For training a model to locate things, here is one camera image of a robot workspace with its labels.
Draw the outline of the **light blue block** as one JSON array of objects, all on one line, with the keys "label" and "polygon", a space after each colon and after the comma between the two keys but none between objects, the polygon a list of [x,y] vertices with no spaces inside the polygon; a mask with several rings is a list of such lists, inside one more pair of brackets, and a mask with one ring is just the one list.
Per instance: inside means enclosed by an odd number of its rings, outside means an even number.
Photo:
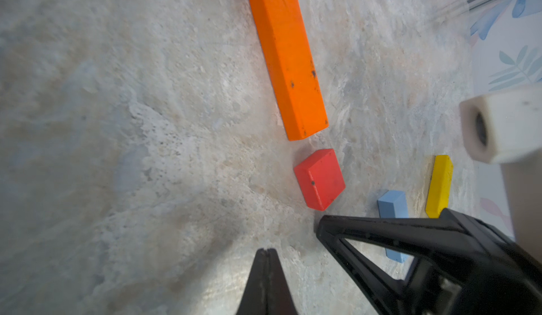
[{"label": "light blue block", "polygon": [[[406,194],[401,191],[390,190],[378,199],[378,210],[381,218],[408,218],[408,205]],[[385,249],[386,256],[403,264],[408,256],[398,251]]]}]

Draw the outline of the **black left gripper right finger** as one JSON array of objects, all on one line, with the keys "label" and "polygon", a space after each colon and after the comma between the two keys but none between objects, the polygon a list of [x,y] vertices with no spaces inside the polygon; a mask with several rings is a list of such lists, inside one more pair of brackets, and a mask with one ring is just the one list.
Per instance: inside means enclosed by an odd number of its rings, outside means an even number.
[{"label": "black left gripper right finger", "polygon": [[267,257],[266,314],[297,315],[277,251],[268,249]]}]

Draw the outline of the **orange long block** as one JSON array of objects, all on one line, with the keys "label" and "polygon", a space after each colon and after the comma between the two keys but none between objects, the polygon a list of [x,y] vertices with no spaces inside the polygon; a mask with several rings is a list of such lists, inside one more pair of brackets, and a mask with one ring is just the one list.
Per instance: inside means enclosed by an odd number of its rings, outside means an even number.
[{"label": "orange long block", "polygon": [[290,141],[329,126],[299,0],[249,0]]}]

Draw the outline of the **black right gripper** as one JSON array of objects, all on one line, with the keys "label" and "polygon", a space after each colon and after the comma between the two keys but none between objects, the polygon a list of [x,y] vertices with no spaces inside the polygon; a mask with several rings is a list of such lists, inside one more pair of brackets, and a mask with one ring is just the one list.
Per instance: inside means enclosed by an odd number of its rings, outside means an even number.
[{"label": "black right gripper", "polygon": [[[316,236],[379,314],[540,314],[541,265],[484,222],[323,216]],[[413,257],[393,278],[354,242]]]}]

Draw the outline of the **yellow long block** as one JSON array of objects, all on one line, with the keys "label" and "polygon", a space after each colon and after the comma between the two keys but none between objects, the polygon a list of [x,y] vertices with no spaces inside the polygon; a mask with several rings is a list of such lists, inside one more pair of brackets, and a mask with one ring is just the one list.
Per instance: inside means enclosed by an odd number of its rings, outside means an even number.
[{"label": "yellow long block", "polygon": [[439,218],[441,212],[449,206],[453,170],[454,165],[448,155],[436,156],[426,202],[429,218]]}]

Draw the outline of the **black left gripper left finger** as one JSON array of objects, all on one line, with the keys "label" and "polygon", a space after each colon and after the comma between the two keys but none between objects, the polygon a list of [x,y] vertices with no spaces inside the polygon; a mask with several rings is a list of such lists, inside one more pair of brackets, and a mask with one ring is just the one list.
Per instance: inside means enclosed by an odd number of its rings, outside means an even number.
[{"label": "black left gripper left finger", "polygon": [[265,249],[256,252],[237,314],[267,314],[268,259]]}]

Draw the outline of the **small red cube block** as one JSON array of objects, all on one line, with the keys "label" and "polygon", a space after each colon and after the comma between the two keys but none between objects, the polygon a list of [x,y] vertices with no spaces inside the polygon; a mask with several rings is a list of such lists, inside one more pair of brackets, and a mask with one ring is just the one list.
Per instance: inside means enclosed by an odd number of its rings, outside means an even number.
[{"label": "small red cube block", "polygon": [[319,211],[325,211],[345,190],[336,153],[333,149],[321,149],[294,168],[306,205]]}]

